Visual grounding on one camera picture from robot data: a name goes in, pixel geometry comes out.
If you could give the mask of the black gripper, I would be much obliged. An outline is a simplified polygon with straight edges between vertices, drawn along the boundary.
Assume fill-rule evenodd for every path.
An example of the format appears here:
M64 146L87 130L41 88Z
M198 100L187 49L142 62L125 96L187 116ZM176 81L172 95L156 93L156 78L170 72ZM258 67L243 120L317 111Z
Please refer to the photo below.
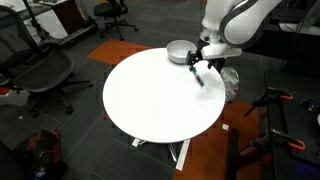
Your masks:
M201 54L201 50L204 46L207 46L208 42L203 41L201 39L199 39L196 43L197 46L197 51L196 53L193 51L189 51L187 53L187 57L186 57L186 64L189 66L193 66L196 62L197 62L197 57L199 59L203 59L203 56ZM208 61L208 69L211 69L212 67L214 67L218 72L220 72L225 64L225 59L224 58L213 58L213 59L209 59Z

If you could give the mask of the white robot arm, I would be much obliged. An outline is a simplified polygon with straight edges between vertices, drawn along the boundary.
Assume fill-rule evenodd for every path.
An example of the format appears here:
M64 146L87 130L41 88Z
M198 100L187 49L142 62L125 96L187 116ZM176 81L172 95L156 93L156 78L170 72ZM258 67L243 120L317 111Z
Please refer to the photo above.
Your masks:
M208 68L220 68L220 59L235 57L263 34L273 11L284 0L206 0L199 40L203 43L189 51L188 66L207 61Z

